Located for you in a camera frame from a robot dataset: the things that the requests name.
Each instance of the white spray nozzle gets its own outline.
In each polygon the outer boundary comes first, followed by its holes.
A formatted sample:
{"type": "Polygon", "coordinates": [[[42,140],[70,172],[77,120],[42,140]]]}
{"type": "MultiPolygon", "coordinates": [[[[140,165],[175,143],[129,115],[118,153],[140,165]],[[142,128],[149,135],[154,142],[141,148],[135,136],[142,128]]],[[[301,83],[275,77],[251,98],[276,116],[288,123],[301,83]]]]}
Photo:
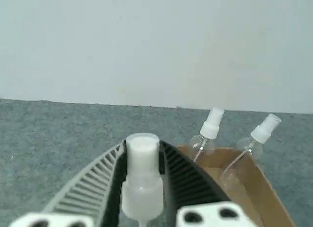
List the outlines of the white spray nozzle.
{"type": "Polygon", "coordinates": [[[209,116],[203,123],[200,134],[208,139],[215,139],[220,130],[220,122],[224,115],[224,110],[219,108],[211,109],[209,116]]]}
{"type": "Polygon", "coordinates": [[[251,132],[250,135],[257,142],[264,144],[281,121],[282,120],[279,117],[271,113],[251,132]]]}
{"type": "Polygon", "coordinates": [[[122,210],[146,226],[163,210],[163,181],[159,173],[159,138],[138,133],[126,138],[127,176],[122,185],[122,210]]]}

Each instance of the bottle neck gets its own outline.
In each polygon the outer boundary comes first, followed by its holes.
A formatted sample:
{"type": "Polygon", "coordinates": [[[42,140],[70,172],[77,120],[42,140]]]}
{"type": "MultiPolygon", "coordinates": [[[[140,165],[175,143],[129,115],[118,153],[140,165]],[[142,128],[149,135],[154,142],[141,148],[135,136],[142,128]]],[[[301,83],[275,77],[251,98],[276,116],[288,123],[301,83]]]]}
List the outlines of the bottle neck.
{"type": "Polygon", "coordinates": [[[202,143],[207,143],[207,142],[213,141],[213,140],[214,140],[214,139],[209,139],[209,138],[206,138],[206,137],[200,135],[200,141],[201,141],[202,143]]]}

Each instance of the spray head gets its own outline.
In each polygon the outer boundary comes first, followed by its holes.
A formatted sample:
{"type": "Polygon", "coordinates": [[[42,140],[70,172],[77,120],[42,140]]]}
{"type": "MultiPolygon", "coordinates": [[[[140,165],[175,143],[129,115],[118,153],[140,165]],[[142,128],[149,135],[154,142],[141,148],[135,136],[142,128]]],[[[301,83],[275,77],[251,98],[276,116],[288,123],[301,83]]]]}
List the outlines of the spray head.
{"type": "Polygon", "coordinates": [[[271,113],[250,133],[250,135],[257,142],[264,144],[281,121],[279,117],[271,113]]]}
{"type": "Polygon", "coordinates": [[[215,139],[217,137],[217,133],[220,130],[220,122],[224,115],[224,110],[219,108],[211,109],[209,116],[206,121],[203,123],[203,126],[200,130],[200,134],[208,139],[215,139]]]}

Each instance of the brown cardboard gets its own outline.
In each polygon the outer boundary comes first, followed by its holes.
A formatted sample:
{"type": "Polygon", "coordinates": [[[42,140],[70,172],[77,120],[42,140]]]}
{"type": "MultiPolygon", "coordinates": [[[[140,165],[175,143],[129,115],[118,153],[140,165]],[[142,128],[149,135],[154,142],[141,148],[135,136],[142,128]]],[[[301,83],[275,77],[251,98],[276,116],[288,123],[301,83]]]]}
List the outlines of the brown cardboard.
{"type": "MultiPolygon", "coordinates": [[[[185,146],[179,148],[185,154],[187,153],[185,146]]],[[[209,156],[202,154],[198,158],[197,164],[219,183],[219,176],[223,171],[225,161],[230,161],[237,154],[239,152],[234,153],[232,148],[218,148],[209,156]]],[[[235,189],[225,190],[229,198],[239,204],[260,227],[295,227],[273,187],[253,159],[245,157],[242,164],[245,176],[238,175],[239,182],[235,189]]]]}

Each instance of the ribbed gripper pad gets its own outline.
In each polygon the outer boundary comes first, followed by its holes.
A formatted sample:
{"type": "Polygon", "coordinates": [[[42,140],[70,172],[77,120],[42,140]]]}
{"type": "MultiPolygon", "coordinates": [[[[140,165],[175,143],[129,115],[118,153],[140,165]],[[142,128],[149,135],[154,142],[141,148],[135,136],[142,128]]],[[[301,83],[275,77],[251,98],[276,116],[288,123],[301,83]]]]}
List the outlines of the ribbed gripper pad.
{"type": "Polygon", "coordinates": [[[119,144],[78,173],[44,212],[87,215],[95,227],[117,226],[121,185],[126,176],[126,149],[119,144]]]}
{"type": "Polygon", "coordinates": [[[216,182],[178,148],[162,141],[160,151],[164,153],[164,191],[171,226],[183,206],[229,201],[216,182]]]}

